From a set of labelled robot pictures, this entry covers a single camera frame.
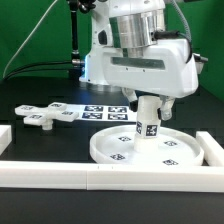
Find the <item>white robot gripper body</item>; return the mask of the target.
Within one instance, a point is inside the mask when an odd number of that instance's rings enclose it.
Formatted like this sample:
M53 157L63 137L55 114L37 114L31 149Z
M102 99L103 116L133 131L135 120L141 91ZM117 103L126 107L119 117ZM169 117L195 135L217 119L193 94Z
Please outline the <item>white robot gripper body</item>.
M113 86L183 98L198 88L207 58L191 53L186 39L163 39L143 49L142 58L105 52L103 74Z

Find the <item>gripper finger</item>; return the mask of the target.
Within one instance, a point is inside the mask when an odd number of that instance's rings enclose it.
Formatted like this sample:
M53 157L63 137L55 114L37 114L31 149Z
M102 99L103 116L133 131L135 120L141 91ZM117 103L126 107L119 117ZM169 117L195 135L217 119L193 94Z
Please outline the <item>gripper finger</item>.
M138 98L136 92L130 88L123 88L122 93L129 102L129 109L136 112L138 110Z
M172 118L172 107L175 102L175 99L170 96L160 96L161 100L161 119L166 121Z

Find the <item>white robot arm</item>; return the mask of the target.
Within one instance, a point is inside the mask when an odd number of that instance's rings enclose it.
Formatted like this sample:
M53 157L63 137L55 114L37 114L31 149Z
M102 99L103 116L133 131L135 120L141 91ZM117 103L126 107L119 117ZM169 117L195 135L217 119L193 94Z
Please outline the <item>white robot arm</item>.
M205 58L192 52L180 2L195 0L93 0L92 45L80 81L120 88L132 110L138 91L157 94L163 120L177 98L193 94Z

